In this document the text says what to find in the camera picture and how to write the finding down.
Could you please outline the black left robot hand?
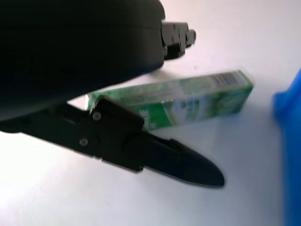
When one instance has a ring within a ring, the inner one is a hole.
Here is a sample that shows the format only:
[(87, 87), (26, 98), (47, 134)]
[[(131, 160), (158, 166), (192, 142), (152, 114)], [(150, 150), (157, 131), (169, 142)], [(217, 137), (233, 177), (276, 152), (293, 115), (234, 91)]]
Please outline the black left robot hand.
[(196, 40), (166, 22), (158, 0), (3, 0), (0, 130), (23, 133), (139, 173), (144, 168), (221, 188), (218, 167), (184, 144), (144, 130), (135, 111), (100, 96), (91, 110), (68, 101), (182, 57)]

